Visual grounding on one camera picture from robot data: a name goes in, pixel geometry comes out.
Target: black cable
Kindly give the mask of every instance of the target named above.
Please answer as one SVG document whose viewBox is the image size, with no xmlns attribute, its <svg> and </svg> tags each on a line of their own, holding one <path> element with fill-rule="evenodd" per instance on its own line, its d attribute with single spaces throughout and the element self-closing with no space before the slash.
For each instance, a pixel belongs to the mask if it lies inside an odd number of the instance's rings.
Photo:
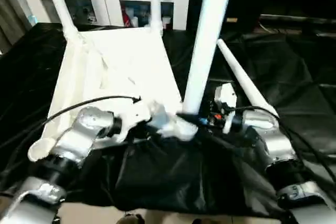
<svg viewBox="0 0 336 224">
<path fill-rule="evenodd" d="M 13 153 L 11 154 L 11 156 L 9 157 L 9 160 L 8 160 L 8 163 L 5 167 L 5 169 L 3 170 L 2 173 L 4 173 L 5 175 L 3 175 L 4 177 L 4 180 L 1 182 L 1 188 L 2 186 L 5 184 L 6 182 L 6 177 L 8 175 L 8 173 L 11 171 L 11 166 L 14 165 L 14 162 L 16 160 L 16 157 L 20 151 L 20 149 L 24 146 L 24 144 L 30 139 L 31 136 L 33 136 L 37 131 L 41 130 L 41 128 L 46 125 L 47 123 L 49 123 L 50 121 L 52 121 L 53 119 L 57 118 L 58 116 L 70 111 L 70 110 L 73 110 L 73 109 L 76 109 L 78 107 L 81 107 L 83 105 L 86 105 L 86 104 L 89 104 L 89 103 L 93 103 L 93 102 L 98 102 L 98 101 L 102 101 L 102 100 L 108 100 L 108 99 L 117 99 L 117 98 L 125 98 L 125 99 L 132 99 L 133 102 L 137 102 L 139 101 L 140 99 L 138 98 L 135 98 L 135 97 L 128 97 L 128 96 L 124 96 L 124 95 L 110 95 L 110 96 L 107 96 L 107 97 L 99 97 L 99 98 L 94 98 L 94 99 L 91 99 L 91 100 L 87 100 L 87 101 L 83 101 L 83 102 L 80 102 L 80 103 L 77 103 L 75 105 L 72 105 L 72 106 L 69 106 L 59 112 L 57 112 L 56 114 L 50 116 L 49 118 L 47 118 L 45 121 L 41 122 L 35 126 L 35 128 L 33 130 L 30 131 L 30 133 L 19 143 L 19 145 L 15 148 L 15 150 L 13 151 Z"/>
<path fill-rule="evenodd" d="M 286 132 L 288 138 L 290 139 L 290 141 L 292 142 L 292 137 L 291 134 L 294 134 L 303 144 L 305 144 L 305 146 L 312 152 L 312 154 L 315 156 L 316 160 L 323 166 L 323 168 L 327 171 L 327 173 L 329 174 L 329 176 L 331 177 L 332 181 L 334 182 L 334 184 L 336 185 L 336 175 L 334 174 L 334 172 L 330 169 L 329 165 L 325 162 L 323 154 L 320 153 L 319 151 L 317 151 L 304 137 L 302 137 L 299 133 L 297 133 L 296 131 L 292 130 L 290 127 L 286 126 L 283 121 L 280 119 L 279 116 L 273 114 L 272 112 L 268 111 L 267 109 L 264 109 L 262 107 L 259 106 L 243 106 L 243 107 L 237 107 L 237 108 L 231 108 L 229 109 L 229 111 L 245 111 L 245 110 L 262 110 L 267 112 L 268 114 L 272 115 L 274 118 L 277 119 L 279 126 L 282 127 L 284 129 L 284 131 Z"/>
</svg>

